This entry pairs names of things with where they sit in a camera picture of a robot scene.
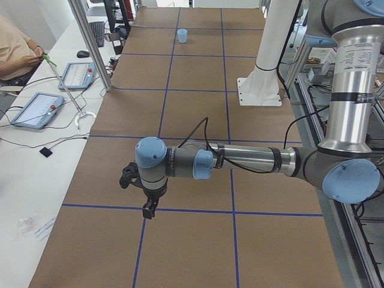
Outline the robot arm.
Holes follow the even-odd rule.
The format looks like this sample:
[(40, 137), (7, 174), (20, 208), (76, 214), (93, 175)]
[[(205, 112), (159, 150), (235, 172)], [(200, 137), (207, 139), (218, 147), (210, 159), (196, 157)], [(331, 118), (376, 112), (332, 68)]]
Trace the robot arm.
[(307, 181), (330, 199), (358, 203), (379, 187), (381, 175), (365, 142), (377, 61), (383, 44), (382, 1), (314, 1), (308, 31), (337, 44), (326, 136), (317, 148), (210, 145), (185, 139), (168, 147), (146, 137), (135, 147), (136, 185), (147, 197), (143, 216), (155, 215), (170, 177), (209, 179), (225, 164), (254, 173), (283, 173)]

